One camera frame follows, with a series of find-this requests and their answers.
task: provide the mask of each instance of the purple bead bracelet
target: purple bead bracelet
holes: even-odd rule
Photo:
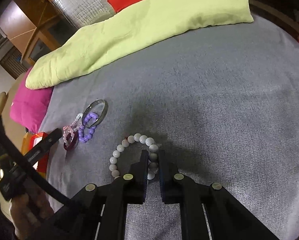
[[[94,119],[95,122],[95,120],[98,118],[99,118],[98,114],[91,112],[87,114],[87,116],[84,119],[84,122],[85,124],[87,124],[91,119]],[[85,126],[81,125],[78,130],[79,141],[82,143],[86,143],[89,139],[91,139],[93,137],[93,133],[95,132],[95,128],[96,126],[92,126],[90,129],[88,129],[88,133],[85,135],[84,134]]]

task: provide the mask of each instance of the bed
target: bed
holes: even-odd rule
[[[278,238],[297,238],[299,45],[253,18],[188,31],[56,85],[41,131],[70,124],[96,99],[109,108],[91,141],[51,152],[48,181],[69,197],[88,183],[110,183],[104,166],[113,150],[140,132],[196,182],[224,185]],[[141,149],[121,155],[122,173]],[[180,230],[178,207],[163,205],[156,176],[145,204],[129,206],[125,238],[180,239]]]

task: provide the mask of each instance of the beige sofa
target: beige sofa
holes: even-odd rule
[[[20,124],[14,122],[9,117],[9,112],[11,108],[11,103],[13,101],[13,98],[15,96],[15,93],[17,91],[17,88],[19,86],[20,81],[22,80],[24,74],[20,75],[11,89],[6,94],[5,92],[0,93],[0,115],[2,115],[3,119],[3,125],[5,128],[6,135],[9,137],[9,139],[13,142],[13,144],[21,150],[23,137],[25,135],[25,127],[21,126]],[[3,196],[0,193],[0,207],[3,212],[3,214],[11,220],[10,214],[9,214],[9,206],[10,202],[5,201]]]

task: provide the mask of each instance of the person's hand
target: person's hand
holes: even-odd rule
[[[45,193],[37,188],[37,197],[33,199],[35,205],[40,209],[40,217],[47,219],[54,214]],[[19,240],[25,240],[32,232],[40,226],[40,222],[28,208],[28,195],[16,196],[11,200],[10,214],[15,227],[15,235]]]

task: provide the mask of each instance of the bracelet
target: bracelet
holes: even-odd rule
[[[74,148],[76,142],[77,142],[78,132],[76,131],[76,132],[74,132],[74,133],[72,133],[72,134],[69,133],[69,134],[67,135],[67,137],[66,137],[66,140],[67,140],[67,143],[68,143],[68,144],[66,144],[66,143],[64,142],[64,149],[67,150],[67,151],[72,150],[72,149]]]
[[[88,113],[84,119],[84,123],[88,123],[89,120],[91,120],[93,118],[95,118],[97,120],[99,118],[99,115],[94,112]],[[95,129],[96,129],[96,125],[92,126],[90,129],[88,129],[88,133],[86,135],[84,135],[84,129],[85,129],[85,126],[81,125],[78,130],[79,141],[82,143],[86,143],[89,139],[92,139],[93,133],[95,132]]]
[[[117,179],[119,177],[119,171],[117,170],[117,158],[121,156],[121,153],[125,150],[126,147],[128,147],[130,144],[134,142],[140,142],[142,144],[146,144],[148,146],[148,159],[150,161],[148,165],[148,173],[147,173],[147,179],[154,179],[155,173],[158,169],[158,156],[157,151],[159,150],[159,147],[155,144],[155,141],[152,137],[147,137],[146,135],[141,135],[140,133],[136,133],[134,136],[130,135],[126,139],[122,141],[122,144],[119,144],[116,148],[116,150],[113,152],[113,156],[109,159],[110,166],[109,170],[112,172],[112,176],[114,179]]]
[[[91,125],[87,125],[87,122],[85,120],[86,116],[95,106],[97,106],[99,104],[104,104],[104,108],[103,108],[101,114],[97,117],[97,119],[94,121],[94,123],[92,123]],[[82,125],[86,128],[92,128],[93,126],[99,125],[102,122],[102,120],[104,119],[104,117],[107,113],[107,110],[108,110],[108,104],[104,99],[98,99],[98,100],[94,101],[86,108],[85,112],[83,113]]]
[[[79,119],[81,119],[83,116],[82,113],[79,113],[75,120],[71,123],[71,125],[64,126],[63,127],[63,140],[64,140],[64,145],[68,148],[69,146],[69,141],[71,139],[71,142],[73,142],[74,137],[75,137],[75,132],[79,129]]]

